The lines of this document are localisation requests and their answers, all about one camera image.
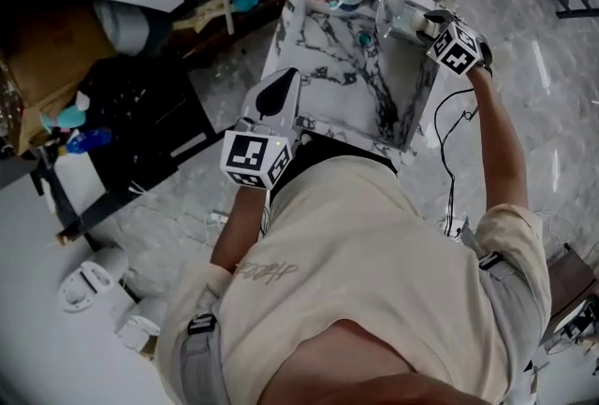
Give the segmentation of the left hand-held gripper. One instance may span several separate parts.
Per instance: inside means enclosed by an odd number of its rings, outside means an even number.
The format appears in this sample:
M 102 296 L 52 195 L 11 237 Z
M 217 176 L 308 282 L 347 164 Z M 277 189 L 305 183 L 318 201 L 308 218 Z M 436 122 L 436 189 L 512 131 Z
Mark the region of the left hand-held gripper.
M 220 168 L 240 186 L 271 190 L 293 159 L 300 130 L 294 119 L 300 100 L 301 74 L 278 70 L 253 86 L 241 116 L 224 136 Z

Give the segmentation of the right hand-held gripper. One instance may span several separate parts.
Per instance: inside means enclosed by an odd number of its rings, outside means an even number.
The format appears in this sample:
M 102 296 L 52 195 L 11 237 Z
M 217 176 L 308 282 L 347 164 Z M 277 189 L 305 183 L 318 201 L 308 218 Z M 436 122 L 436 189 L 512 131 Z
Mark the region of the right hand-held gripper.
M 491 74 L 492 54 L 486 39 L 462 23 L 446 9 L 432 10 L 424 17 L 437 24 L 447 24 L 434 39 L 424 31 L 416 31 L 418 40 L 426 47 L 427 56 L 436 64 L 462 77 L 474 66 L 483 67 Z

